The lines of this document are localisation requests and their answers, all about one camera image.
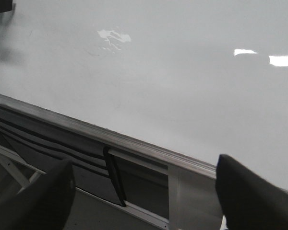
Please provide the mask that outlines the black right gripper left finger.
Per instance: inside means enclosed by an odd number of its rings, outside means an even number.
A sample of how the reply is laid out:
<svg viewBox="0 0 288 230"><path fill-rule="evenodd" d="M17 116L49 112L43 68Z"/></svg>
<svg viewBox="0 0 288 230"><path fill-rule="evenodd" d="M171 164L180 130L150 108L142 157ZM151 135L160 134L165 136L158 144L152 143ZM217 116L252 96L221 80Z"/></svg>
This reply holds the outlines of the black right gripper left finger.
<svg viewBox="0 0 288 230"><path fill-rule="evenodd" d="M0 230L62 230L75 197L72 163L61 160L0 204Z"/></svg>

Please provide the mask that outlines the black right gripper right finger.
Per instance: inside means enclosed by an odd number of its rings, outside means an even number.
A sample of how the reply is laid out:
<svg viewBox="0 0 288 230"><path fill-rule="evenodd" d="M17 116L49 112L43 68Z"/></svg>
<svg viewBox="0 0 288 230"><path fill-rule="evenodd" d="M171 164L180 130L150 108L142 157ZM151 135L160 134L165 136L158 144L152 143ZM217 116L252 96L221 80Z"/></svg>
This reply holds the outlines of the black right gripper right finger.
<svg viewBox="0 0 288 230"><path fill-rule="evenodd" d="M288 230L288 193L219 155L216 193L229 230Z"/></svg>

